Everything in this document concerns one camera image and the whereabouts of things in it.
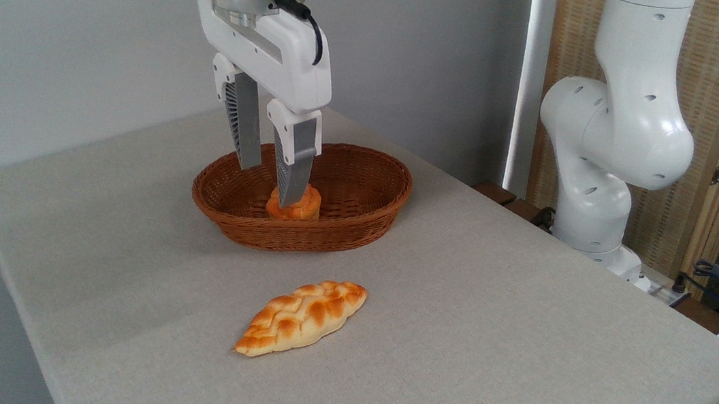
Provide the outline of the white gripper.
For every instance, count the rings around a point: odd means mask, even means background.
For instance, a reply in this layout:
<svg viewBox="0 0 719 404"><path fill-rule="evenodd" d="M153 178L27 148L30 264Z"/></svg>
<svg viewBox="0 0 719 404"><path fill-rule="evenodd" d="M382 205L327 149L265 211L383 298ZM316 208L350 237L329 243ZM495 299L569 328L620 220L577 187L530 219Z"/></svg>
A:
<svg viewBox="0 0 719 404"><path fill-rule="evenodd" d="M225 104L240 168L262 161L259 83L276 98L268 102L267 112L274 126L278 201L281 207L299 203L322 152L317 109L332 100L327 39L322 38L322 57L314 64L316 34L309 22L279 10L257 16L255 26L247 28L229 20L212 0L197 4L203 33L217 50L212 62L216 98Z"/></svg>

